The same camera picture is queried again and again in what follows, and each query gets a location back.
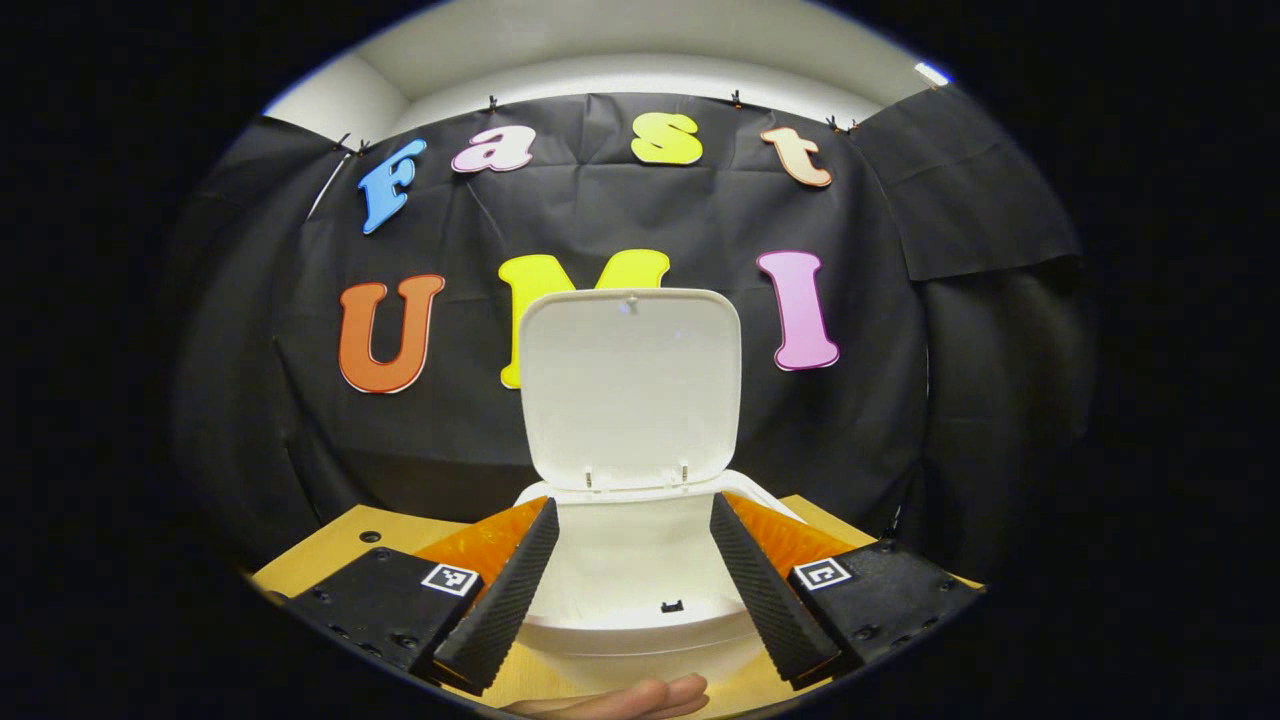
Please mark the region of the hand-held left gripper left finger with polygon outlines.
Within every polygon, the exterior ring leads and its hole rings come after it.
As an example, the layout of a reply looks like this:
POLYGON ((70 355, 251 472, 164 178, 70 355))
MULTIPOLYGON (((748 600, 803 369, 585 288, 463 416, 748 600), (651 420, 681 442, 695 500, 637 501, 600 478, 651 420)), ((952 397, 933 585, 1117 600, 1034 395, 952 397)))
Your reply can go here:
POLYGON ((285 601, 302 623, 436 685, 494 683, 559 539, 539 497, 406 553, 376 546, 285 601))

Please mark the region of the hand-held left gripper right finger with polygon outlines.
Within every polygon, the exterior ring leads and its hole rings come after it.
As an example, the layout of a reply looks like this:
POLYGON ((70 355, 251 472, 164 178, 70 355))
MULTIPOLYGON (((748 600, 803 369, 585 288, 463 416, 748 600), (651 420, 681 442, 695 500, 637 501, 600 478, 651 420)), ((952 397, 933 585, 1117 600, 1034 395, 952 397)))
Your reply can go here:
POLYGON ((906 653, 986 597, 893 538, 855 546, 733 492, 714 496, 709 532, 795 691, 906 653))

